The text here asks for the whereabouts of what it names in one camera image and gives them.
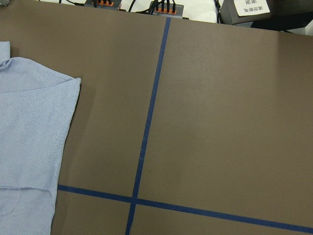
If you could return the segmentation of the light blue striped shirt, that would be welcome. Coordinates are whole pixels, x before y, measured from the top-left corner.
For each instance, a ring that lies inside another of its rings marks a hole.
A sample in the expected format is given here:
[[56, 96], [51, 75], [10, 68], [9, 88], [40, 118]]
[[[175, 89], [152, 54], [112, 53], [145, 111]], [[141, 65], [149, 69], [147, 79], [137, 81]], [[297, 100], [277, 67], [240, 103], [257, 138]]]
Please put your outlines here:
[[80, 78], [0, 44], [0, 232], [48, 235]]

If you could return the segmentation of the grey orange connector hub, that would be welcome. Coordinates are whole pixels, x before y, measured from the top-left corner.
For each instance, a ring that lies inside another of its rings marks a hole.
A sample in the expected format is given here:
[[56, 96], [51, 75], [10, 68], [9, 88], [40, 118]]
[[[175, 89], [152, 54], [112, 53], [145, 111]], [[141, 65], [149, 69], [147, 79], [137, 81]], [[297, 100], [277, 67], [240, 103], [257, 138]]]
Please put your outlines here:
[[176, 4], [174, 0], [153, 0], [148, 8], [148, 14], [182, 18], [183, 10], [184, 5]]
[[120, 0], [87, 0], [84, 3], [84, 6], [103, 8], [109, 10], [119, 10], [121, 7]]

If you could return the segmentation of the black box with white label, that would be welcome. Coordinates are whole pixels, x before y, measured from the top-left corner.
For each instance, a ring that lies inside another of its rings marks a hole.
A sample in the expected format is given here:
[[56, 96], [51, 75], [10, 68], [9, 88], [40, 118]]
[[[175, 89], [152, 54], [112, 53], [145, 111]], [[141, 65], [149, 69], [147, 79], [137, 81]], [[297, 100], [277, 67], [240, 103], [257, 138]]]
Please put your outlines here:
[[271, 16], [266, 0], [224, 0], [221, 23], [236, 25], [268, 19]]

